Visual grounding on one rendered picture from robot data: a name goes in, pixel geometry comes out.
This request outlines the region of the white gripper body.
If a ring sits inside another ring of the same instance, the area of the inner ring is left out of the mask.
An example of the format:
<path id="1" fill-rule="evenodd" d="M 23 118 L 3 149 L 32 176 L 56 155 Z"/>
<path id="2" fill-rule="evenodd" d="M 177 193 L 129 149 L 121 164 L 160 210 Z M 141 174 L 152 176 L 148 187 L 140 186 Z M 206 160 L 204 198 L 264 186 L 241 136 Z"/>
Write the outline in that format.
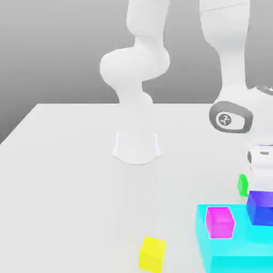
<path id="1" fill-rule="evenodd" d="M 273 191 L 273 167 L 250 167 L 250 190 Z"/>

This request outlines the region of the small green cube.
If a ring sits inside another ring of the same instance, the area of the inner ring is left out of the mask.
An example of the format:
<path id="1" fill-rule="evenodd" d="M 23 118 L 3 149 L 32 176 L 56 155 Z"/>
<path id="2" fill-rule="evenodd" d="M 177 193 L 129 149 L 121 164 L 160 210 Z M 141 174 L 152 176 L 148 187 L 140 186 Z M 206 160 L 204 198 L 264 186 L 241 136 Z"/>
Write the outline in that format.
<path id="1" fill-rule="evenodd" d="M 248 180 L 245 174 L 239 174 L 237 189 L 240 196 L 243 196 L 243 197 L 248 196 Z"/>

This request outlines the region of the small blue cube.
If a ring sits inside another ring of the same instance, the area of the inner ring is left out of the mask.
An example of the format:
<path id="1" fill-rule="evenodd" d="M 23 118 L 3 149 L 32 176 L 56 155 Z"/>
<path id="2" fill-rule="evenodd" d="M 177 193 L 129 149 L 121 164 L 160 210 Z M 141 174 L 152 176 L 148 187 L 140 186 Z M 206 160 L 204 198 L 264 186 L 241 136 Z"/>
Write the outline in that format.
<path id="1" fill-rule="evenodd" d="M 246 210 L 251 224 L 273 226 L 273 191 L 250 191 Z"/>

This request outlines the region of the small magenta cube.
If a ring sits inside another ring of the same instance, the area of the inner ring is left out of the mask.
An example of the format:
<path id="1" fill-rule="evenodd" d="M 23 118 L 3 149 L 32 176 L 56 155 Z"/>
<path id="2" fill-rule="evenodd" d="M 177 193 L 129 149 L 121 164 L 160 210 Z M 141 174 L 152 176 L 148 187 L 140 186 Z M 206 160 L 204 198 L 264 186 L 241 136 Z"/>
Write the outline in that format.
<path id="1" fill-rule="evenodd" d="M 228 206 L 209 206 L 206 210 L 205 225 L 210 239 L 231 239 L 235 219 Z"/>

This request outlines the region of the small yellow cube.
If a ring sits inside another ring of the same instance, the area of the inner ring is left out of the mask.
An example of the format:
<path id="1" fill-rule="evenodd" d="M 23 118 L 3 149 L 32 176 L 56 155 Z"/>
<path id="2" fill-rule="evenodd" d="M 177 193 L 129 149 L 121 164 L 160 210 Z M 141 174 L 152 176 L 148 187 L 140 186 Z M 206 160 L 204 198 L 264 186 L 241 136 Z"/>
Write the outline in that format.
<path id="1" fill-rule="evenodd" d="M 139 269 L 151 273 L 162 273 L 165 251 L 165 240 L 146 236 L 139 252 Z"/>

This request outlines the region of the large cyan box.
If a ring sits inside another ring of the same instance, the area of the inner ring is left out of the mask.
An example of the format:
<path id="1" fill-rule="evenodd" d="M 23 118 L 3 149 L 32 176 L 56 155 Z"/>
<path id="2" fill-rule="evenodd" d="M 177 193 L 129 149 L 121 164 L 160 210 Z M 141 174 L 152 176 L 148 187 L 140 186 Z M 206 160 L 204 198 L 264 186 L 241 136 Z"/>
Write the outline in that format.
<path id="1" fill-rule="evenodd" d="M 205 225 L 210 204 L 197 205 L 195 231 L 206 273 L 273 273 L 273 226 L 252 225 L 245 205 L 228 204 L 235 219 L 231 239 L 211 239 Z"/>

